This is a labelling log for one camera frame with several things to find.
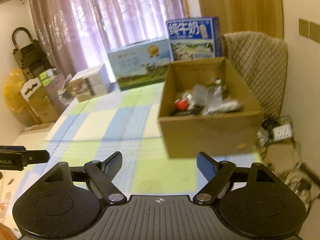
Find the red Doraemon figurine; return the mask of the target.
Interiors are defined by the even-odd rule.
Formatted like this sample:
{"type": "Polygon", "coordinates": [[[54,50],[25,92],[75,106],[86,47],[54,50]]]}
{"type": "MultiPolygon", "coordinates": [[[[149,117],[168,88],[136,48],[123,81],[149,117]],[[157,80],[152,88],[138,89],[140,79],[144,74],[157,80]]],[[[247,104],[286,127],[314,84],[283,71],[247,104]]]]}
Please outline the red Doraemon figurine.
{"type": "Polygon", "coordinates": [[[190,110],[190,100],[188,98],[180,98],[174,102],[175,109],[179,112],[190,110]]]}

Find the translucent plastic cup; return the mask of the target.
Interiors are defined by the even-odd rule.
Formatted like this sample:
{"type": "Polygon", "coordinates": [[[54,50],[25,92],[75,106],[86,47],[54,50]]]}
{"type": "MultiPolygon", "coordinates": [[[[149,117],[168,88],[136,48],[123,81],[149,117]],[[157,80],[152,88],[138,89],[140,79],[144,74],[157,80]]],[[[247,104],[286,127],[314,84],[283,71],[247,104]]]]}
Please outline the translucent plastic cup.
{"type": "Polygon", "coordinates": [[[204,85],[195,85],[191,91],[192,100],[195,105],[204,107],[208,103],[208,88],[204,85]]]}

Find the checked bed sheet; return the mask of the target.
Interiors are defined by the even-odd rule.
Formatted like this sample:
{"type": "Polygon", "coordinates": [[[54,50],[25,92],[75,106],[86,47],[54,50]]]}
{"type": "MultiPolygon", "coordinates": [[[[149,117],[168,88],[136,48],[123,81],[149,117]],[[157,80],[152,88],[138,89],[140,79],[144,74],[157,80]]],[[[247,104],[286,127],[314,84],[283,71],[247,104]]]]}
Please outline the checked bed sheet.
{"type": "Polygon", "coordinates": [[[114,184],[126,195],[195,194],[206,183],[194,159],[170,159],[157,124],[163,84],[155,84],[86,102],[72,102],[45,138],[40,131],[24,134],[26,148],[45,149],[50,160],[17,172],[8,184],[17,199],[60,161],[81,166],[123,154],[114,184]]]}

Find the brown cardboard box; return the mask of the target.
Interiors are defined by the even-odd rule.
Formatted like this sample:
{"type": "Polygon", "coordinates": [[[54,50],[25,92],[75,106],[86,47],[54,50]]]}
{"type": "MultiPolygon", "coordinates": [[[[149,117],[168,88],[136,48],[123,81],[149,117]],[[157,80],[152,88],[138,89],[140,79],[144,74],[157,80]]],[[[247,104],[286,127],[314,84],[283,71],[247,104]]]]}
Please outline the brown cardboard box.
{"type": "Polygon", "coordinates": [[[225,57],[175,61],[169,65],[158,122],[170,158],[244,154],[255,150],[262,110],[243,78],[225,57]],[[223,99],[210,95],[202,110],[178,114],[175,102],[200,86],[197,96],[220,79],[223,99]]]}

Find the cluttered cardboard boxes pile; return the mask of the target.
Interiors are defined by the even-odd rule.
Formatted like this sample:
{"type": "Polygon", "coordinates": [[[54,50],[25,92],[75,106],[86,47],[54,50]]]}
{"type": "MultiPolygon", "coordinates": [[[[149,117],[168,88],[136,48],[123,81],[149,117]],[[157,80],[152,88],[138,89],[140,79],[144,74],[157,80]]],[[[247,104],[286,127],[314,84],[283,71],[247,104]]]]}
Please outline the cluttered cardboard boxes pile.
{"type": "Polygon", "coordinates": [[[40,77],[28,80],[20,90],[31,112],[43,124],[54,123],[73,101],[67,89],[71,76],[57,74],[41,80],[40,77]]]}

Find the silver foil pouch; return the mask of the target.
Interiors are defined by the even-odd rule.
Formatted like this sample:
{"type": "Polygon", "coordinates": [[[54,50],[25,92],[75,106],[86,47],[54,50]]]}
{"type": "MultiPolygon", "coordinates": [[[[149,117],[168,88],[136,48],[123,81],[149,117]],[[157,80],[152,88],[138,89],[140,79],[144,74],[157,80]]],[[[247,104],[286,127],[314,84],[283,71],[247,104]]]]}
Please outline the silver foil pouch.
{"type": "Polygon", "coordinates": [[[203,116],[215,113],[231,113],[240,111],[243,104],[235,99],[209,98],[201,114],[203,116]]]}

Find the yellow plastic bag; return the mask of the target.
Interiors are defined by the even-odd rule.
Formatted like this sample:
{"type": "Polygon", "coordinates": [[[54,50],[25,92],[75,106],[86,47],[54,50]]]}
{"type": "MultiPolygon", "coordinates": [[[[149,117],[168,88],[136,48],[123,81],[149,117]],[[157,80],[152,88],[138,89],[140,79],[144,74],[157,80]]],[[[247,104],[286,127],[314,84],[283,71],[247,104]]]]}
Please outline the yellow plastic bag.
{"type": "Polygon", "coordinates": [[[3,85],[4,100],[14,114],[24,110],[25,100],[20,91],[26,83],[26,78],[21,69],[14,68],[3,85]]]}

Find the white power strip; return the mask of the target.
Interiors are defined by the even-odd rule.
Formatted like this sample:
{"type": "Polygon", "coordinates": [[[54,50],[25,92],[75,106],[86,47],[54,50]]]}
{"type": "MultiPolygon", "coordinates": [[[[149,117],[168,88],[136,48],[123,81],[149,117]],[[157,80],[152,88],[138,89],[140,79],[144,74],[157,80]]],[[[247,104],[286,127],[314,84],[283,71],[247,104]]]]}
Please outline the white power strip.
{"type": "Polygon", "coordinates": [[[290,124],[284,124],[272,129],[274,141],[282,141],[293,137],[293,131],[290,124]]]}

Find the beige photo printed box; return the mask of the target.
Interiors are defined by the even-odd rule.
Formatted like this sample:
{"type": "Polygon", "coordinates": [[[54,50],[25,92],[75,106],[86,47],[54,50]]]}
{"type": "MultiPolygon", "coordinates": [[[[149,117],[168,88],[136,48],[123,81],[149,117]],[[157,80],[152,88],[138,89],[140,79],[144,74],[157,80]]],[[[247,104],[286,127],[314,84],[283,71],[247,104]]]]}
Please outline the beige photo printed box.
{"type": "Polygon", "coordinates": [[[79,102],[106,95],[110,92],[111,81],[104,64],[88,68],[75,74],[69,81],[67,90],[79,102]]]}

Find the black folding trolley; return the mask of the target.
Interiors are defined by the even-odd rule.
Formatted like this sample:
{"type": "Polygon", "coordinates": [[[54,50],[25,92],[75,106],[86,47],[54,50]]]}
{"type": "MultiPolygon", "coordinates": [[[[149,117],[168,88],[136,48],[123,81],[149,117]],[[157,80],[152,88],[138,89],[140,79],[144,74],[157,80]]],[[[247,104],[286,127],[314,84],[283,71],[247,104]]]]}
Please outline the black folding trolley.
{"type": "Polygon", "coordinates": [[[42,72],[52,68],[46,53],[41,49],[38,40],[34,40],[31,33],[25,27],[14,30],[11,36],[15,49],[13,55],[27,80],[38,77],[42,72]],[[20,48],[16,42],[16,34],[20,31],[28,35],[30,44],[20,48]]]}

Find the green milk carton box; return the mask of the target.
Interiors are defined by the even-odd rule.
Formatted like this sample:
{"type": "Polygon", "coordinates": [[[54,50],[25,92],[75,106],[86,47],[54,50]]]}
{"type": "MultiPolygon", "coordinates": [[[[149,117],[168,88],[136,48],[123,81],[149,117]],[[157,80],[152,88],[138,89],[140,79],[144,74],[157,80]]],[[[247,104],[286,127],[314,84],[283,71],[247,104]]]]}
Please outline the green milk carton box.
{"type": "Polygon", "coordinates": [[[163,82],[171,54],[165,37],[136,42],[108,53],[116,81],[121,90],[163,82]]]}

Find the quilted beige chair cover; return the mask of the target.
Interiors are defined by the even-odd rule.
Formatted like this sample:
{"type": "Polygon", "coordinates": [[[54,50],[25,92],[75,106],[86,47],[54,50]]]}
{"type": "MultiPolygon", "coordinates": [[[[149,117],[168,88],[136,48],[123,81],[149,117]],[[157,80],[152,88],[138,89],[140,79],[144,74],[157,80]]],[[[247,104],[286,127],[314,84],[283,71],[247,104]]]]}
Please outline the quilted beige chair cover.
{"type": "Polygon", "coordinates": [[[227,33],[222,42],[224,54],[251,89],[264,115],[279,117],[287,77],[287,43],[255,31],[227,33]]]}

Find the blue milk carton box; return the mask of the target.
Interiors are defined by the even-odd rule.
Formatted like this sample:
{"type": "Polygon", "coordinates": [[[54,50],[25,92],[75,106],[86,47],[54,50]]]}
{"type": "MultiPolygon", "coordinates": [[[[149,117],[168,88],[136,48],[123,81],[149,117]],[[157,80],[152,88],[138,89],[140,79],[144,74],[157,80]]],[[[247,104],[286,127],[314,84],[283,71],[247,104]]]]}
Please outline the blue milk carton box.
{"type": "Polygon", "coordinates": [[[174,61],[222,56],[218,17],[182,18],[165,24],[174,61]]]}

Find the pink curtain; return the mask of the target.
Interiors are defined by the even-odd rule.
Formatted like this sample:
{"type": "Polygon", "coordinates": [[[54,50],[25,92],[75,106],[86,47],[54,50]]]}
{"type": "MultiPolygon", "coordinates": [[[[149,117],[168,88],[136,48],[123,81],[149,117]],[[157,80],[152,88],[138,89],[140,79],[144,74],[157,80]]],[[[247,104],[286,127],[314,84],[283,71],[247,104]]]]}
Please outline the pink curtain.
{"type": "Polygon", "coordinates": [[[182,0],[29,0],[36,35],[63,74],[108,64],[116,48],[166,35],[182,0]]]}

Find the wall power socket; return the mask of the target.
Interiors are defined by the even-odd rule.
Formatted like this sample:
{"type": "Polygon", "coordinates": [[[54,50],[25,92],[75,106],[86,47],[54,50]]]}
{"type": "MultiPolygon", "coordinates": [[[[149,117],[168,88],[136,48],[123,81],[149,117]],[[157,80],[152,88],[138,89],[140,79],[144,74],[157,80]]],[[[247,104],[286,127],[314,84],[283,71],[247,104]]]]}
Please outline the wall power socket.
{"type": "Polygon", "coordinates": [[[320,43],[320,25],[300,18],[299,35],[320,43]]]}

